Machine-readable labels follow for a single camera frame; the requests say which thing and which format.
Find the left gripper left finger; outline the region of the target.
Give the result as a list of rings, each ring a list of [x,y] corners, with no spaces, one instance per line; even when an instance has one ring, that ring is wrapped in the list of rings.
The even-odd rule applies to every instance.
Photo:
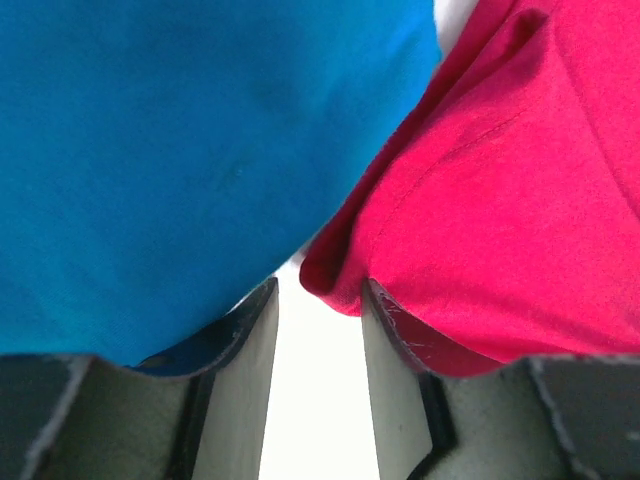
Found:
[[[278,282],[134,368],[88,355],[1,359],[5,479],[255,479]]]

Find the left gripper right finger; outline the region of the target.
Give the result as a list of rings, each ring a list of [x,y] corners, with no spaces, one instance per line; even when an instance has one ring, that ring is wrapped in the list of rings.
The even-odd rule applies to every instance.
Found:
[[[639,360],[501,366],[430,329],[377,282],[362,334],[383,479],[635,479]]]

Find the red polo shirt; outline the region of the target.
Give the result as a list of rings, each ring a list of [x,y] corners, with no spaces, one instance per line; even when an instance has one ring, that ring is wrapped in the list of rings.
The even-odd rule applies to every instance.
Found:
[[[637,353],[638,3],[479,2],[300,280],[350,316],[373,281],[447,376]]]

